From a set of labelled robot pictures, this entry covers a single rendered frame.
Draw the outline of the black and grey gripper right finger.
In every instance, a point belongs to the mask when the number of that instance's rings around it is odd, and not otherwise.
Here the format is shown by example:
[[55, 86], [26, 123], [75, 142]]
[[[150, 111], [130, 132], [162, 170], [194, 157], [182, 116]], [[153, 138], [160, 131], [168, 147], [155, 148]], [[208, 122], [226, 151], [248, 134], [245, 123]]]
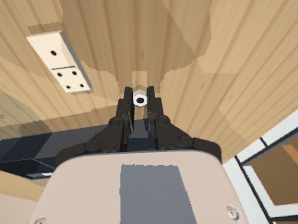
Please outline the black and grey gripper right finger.
[[154, 86], [147, 87], [147, 111], [148, 129], [154, 136], [156, 150], [200, 150], [214, 155], [222, 164], [221, 147], [217, 143], [192, 138], [164, 115], [161, 97], [155, 98]]

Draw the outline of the dark grey rack of three bins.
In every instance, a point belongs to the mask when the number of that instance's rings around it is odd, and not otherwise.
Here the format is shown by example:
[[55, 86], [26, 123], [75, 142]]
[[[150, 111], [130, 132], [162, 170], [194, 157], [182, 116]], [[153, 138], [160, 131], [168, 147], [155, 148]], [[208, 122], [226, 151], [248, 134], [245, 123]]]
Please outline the dark grey rack of three bins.
[[[58, 152], [87, 142], [107, 125], [0, 140], [0, 171], [30, 180], [50, 178]], [[154, 136], [148, 129], [148, 118], [134, 120], [134, 132], [128, 137], [127, 152], [134, 151], [156, 151]]]

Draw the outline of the white hex nut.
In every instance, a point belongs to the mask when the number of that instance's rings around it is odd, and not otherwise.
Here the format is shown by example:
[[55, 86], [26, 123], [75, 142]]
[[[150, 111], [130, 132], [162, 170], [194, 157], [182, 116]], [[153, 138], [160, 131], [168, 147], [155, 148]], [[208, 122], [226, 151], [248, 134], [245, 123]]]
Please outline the white hex nut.
[[141, 89], [133, 92], [133, 102], [138, 106], [147, 104], [147, 92]]

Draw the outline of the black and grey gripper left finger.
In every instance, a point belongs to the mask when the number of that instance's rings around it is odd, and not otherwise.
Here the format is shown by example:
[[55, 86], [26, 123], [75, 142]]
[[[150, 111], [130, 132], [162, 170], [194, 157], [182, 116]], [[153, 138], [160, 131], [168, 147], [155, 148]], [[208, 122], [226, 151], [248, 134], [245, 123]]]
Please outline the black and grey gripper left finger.
[[58, 152], [55, 169], [65, 160], [86, 154], [127, 152], [128, 137], [134, 132], [133, 89], [125, 87], [124, 98], [118, 100], [116, 116], [111, 118], [108, 126], [88, 142], [83, 142]]

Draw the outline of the white domino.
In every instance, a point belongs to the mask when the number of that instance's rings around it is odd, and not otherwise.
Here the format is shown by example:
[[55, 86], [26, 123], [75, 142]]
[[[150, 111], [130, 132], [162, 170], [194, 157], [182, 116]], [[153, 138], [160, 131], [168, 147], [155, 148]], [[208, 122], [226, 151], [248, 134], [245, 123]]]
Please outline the white domino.
[[27, 40], [66, 92], [90, 90], [90, 83], [65, 32], [33, 34]]

